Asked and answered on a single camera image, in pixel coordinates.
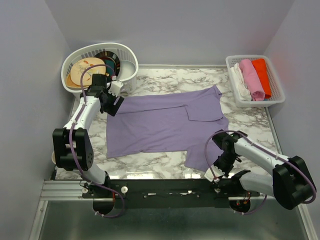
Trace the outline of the white oval dish basket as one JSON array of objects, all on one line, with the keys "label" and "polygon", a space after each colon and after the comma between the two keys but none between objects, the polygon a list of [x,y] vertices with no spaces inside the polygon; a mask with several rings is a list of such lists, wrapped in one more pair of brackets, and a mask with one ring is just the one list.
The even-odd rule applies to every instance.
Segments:
[{"label": "white oval dish basket", "polygon": [[63,87],[72,93],[77,99],[80,98],[81,89],[67,86],[67,76],[72,66],[84,58],[94,57],[103,51],[114,53],[120,62],[120,69],[117,79],[123,83],[122,92],[132,93],[137,88],[137,73],[139,64],[134,52],[121,43],[103,42],[88,45],[72,52],[63,62],[61,67],[61,82]]}]

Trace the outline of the purple t shirt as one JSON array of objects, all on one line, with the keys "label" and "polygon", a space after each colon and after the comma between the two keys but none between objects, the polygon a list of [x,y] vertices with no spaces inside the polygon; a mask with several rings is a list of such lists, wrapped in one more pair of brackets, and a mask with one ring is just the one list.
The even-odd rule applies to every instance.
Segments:
[{"label": "purple t shirt", "polygon": [[124,99],[106,120],[108,158],[137,153],[186,152],[185,166],[205,172],[222,150],[208,138],[227,130],[217,86]]}]

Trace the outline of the white rectangular tray basket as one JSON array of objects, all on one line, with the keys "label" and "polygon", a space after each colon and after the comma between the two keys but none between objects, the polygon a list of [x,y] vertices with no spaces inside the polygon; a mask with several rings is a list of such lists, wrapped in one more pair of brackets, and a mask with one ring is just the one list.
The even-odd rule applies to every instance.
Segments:
[{"label": "white rectangular tray basket", "polygon": [[230,55],[225,62],[237,107],[270,107],[285,101],[280,80],[266,56]]}]

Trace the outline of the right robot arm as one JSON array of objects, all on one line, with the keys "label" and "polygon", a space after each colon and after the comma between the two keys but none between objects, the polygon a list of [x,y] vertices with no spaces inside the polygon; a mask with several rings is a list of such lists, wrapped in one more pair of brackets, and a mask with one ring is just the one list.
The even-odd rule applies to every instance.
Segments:
[{"label": "right robot arm", "polygon": [[[208,165],[207,180],[216,188],[241,196],[245,192],[258,192],[271,196],[287,210],[300,204],[310,204],[317,197],[317,189],[305,161],[299,157],[288,157],[251,140],[241,131],[220,130],[209,137],[222,151],[214,163]],[[228,179],[223,187],[219,184],[227,178],[240,157],[251,160],[268,174],[259,175],[242,170]]]}]

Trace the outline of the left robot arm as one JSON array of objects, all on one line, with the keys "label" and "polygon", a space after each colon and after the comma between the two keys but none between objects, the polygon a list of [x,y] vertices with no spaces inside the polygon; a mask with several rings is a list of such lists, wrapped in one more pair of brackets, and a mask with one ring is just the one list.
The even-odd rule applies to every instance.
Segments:
[{"label": "left robot arm", "polygon": [[69,122],[52,133],[55,165],[66,171],[77,171],[82,179],[95,183],[93,191],[101,198],[111,191],[109,175],[94,163],[94,151],[88,130],[97,113],[114,117],[124,101],[110,92],[121,84],[105,74],[94,74],[92,84],[80,94],[79,106]]}]

